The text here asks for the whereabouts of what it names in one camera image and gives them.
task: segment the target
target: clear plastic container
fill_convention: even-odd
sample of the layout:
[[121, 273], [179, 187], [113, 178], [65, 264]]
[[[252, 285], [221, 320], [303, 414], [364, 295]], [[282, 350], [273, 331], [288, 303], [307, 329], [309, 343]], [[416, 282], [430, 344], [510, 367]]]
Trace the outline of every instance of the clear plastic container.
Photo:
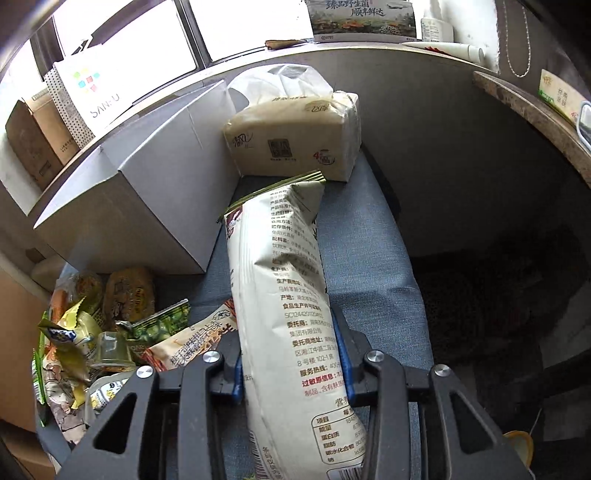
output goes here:
[[96, 341], [92, 368], [124, 372], [135, 368], [125, 337], [119, 332], [101, 332]]

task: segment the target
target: metal screw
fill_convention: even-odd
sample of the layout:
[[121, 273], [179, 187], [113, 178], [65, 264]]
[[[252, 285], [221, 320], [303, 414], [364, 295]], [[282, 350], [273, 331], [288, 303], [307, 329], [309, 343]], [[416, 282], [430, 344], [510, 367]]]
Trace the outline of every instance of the metal screw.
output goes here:
[[154, 369], [149, 365], [144, 365], [143, 367], [139, 367], [135, 374], [140, 378], [148, 378], [151, 377], [154, 373]]
[[379, 363], [384, 360], [384, 352], [380, 352], [379, 350], [371, 350], [368, 352], [367, 358], [370, 362]]
[[219, 352], [211, 351], [211, 352], [205, 352], [203, 354], [203, 361], [207, 364], [214, 364], [215, 362], [217, 362], [218, 360], [220, 360], [222, 356], [219, 354]]
[[439, 375], [440, 377], [449, 377], [452, 373], [452, 369], [449, 368], [447, 365], [438, 364], [435, 365], [435, 374]]

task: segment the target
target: chip bag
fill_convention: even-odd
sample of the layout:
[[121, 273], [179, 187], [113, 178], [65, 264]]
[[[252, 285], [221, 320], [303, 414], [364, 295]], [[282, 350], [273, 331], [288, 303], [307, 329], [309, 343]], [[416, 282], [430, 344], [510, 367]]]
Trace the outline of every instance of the chip bag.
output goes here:
[[229, 299], [201, 322], [146, 349], [141, 358], [159, 372], [184, 367], [196, 356], [215, 350], [222, 335], [237, 328], [234, 302]]
[[320, 172], [225, 216], [257, 479], [358, 478], [365, 428], [348, 403], [316, 240]]
[[78, 380], [89, 382], [92, 374], [87, 365], [93, 361], [101, 329], [90, 314], [80, 309], [83, 302], [69, 308], [57, 323], [43, 318], [38, 327], [55, 345], [63, 368]]
[[184, 299], [139, 322], [117, 320], [115, 324], [127, 338], [129, 349], [140, 356], [148, 347], [184, 329], [187, 326], [189, 310], [189, 301]]

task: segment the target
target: food wrapper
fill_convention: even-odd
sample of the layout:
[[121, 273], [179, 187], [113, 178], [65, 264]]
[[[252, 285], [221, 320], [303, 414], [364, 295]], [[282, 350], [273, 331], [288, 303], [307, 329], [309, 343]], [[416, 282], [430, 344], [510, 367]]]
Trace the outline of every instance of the food wrapper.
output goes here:
[[52, 322], [59, 322], [66, 312], [68, 304], [68, 292], [63, 288], [56, 288], [51, 295], [49, 318]]
[[215, 350], [222, 335], [237, 328], [234, 302], [229, 299], [201, 322], [146, 349], [141, 358], [158, 372], [184, 367], [196, 356]]
[[45, 336], [40, 334], [40, 345], [38, 349], [33, 350], [33, 359], [31, 360], [31, 376], [33, 378], [33, 390], [35, 392], [35, 399], [40, 405], [47, 403], [45, 388], [43, 386], [43, 375], [41, 373], [42, 356], [45, 351]]
[[358, 478], [365, 428], [348, 403], [316, 241], [317, 172], [225, 216], [258, 479]]
[[135, 323], [154, 314], [154, 285], [147, 268], [134, 267], [114, 272], [109, 277], [103, 303], [105, 330], [114, 330], [115, 322]]
[[68, 292], [68, 305], [74, 306], [84, 300], [80, 310], [92, 315], [100, 329], [104, 330], [103, 282], [100, 277], [92, 272], [78, 272], [67, 280], [65, 288]]
[[98, 390], [90, 394], [90, 405], [96, 412], [101, 412], [111, 400], [115, 398], [117, 392], [123, 388], [127, 379], [117, 380], [103, 385]]
[[150, 346], [162, 342], [187, 326], [189, 301], [184, 299], [136, 323], [116, 321], [127, 338], [129, 349], [137, 356]]
[[94, 357], [96, 338], [101, 330], [90, 314], [81, 311], [83, 302], [84, 299], [68, 309], [58, 323], [43, 318], [38, 326], [56, 346], [60, 366], [78, 380], [89, 382], [92, 375], [87, 363]]
[[41, 363], [44, 395], [64, 438], [77, 445], [86, 432], [83, 409], [84, 385], [64, 370], [57, 355], [56, 345], [47, 343]]

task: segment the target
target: window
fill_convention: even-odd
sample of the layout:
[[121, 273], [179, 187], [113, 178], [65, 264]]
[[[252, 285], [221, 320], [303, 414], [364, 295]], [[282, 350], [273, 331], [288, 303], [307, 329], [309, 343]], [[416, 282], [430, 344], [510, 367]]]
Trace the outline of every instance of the window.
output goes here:
[[105, 46], [119, 61], [136, 99], [196, 67], [172, 1], [144, 13]]
[[304, 0], [190, 0], [213, 61], [253, 48], [265, 40], [312, 38]]
[[30, 98], [45, 88], [35, 64], [30, 41], [14, 57], [7, 75], [20, 97]]
[[[83, 40], [131, 1], [67, 0], [54, 14], [64, 55], [72, 54]], [[119, 70], [134, 99], [196, 68], [172, 0], [125, 24], [104, 45], [112, 67]]]
[[312, 37], [306, 0], [66, 0], [53, 25], [43, 41], [64, 56], [102, 43], [136, 100], [265, 40]]
[[66, 0], [53, 14], [64, 55], [72, 55], [83, 40], [131, 0]]

